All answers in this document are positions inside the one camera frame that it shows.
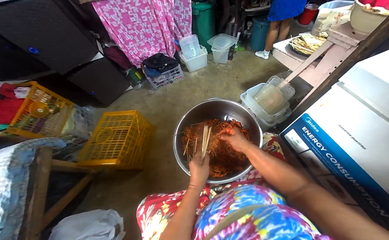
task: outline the yellow plastic crate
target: yellow plastic crate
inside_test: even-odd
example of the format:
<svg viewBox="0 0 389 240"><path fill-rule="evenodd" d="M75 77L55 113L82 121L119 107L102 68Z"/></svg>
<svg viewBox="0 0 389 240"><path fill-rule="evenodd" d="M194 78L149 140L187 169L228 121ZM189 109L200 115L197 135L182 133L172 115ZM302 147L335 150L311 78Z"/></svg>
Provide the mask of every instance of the yellow plastic crate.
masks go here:
<svg viewBox="0 0 389 240"><path fill-rule="evenodd" d="M154 131L138 111L105 112L81 150L78 165L143 169Z"/></svg>
<svg viewBox="0 0 389 240"><path fill-rule="evenodd" d="M35 81L14 85L30 87L30 92L0 136L17 135L30 139L59 136L74 104Z"/></svg>

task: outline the stainless steel bowl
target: stainless steel bowl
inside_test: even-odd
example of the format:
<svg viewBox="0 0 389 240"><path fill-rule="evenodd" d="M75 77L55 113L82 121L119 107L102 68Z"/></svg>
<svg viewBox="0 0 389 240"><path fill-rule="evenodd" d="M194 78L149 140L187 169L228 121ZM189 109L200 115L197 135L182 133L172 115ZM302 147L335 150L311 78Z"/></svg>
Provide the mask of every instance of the stainless steel bowl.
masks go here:
<svg viewBox="0 0 389 240"><path fill-rule="evenodd" d="M174 132L174 155L177 159L178 165L190 175L189 164L187 163L187 156L183 156L183 146L181 144L181 138L185 127L188 127L195 123L201 123L210 119L231 120L242 123L242 126L249 130L251 141L261 147L263 144L263 136L261 127L257 120L251 113L241 104L224 100L220 98L212 98L206 100L188 111L180 120ZM249 170L251 170L251 163L247 163L242 171L233 171L224 177L208 177L207 183L221 184L232 182L238 178L243 177Z"/></svg>

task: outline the red bucket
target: red bucket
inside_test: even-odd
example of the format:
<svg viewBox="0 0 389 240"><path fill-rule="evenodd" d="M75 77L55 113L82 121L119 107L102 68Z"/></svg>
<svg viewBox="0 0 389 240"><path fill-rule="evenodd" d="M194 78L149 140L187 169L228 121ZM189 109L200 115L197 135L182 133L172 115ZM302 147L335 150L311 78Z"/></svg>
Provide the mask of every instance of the red bucket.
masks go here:
<svg viewBox="0 0 389 240"><path fill-rule="evenodd" d="M318 12L319 6L317 4L307 4L298 19L299 24L309 25Z"/></svg>

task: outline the pink fabric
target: pink fabric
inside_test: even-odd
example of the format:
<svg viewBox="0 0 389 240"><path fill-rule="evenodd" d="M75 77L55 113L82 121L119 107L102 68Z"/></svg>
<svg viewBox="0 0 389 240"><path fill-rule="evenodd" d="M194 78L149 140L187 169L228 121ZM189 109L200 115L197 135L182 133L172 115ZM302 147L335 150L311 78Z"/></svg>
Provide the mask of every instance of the pink fabric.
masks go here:
<svg viewBox="0 0 389 240"><path fill-rule="evenodd" d="M101 0L92 5L110 37L138 68L156 53L173 57L174 39L192 34L191 0Z"/></svg>

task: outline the blue bucket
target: blue bucket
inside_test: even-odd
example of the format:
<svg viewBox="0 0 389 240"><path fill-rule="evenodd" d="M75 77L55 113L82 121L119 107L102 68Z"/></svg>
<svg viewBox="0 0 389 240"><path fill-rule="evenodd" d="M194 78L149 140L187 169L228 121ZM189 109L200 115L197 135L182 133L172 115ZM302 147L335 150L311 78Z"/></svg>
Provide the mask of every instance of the blue bucket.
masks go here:
<svg viewBox="0 0 389 240"><path fill-rule="evenodd" d="M255 17L252 20L254 21L254 26L251 35L251 49L254 51L263 51L266 47L270 22L267 21L267 16Z"/></svg>

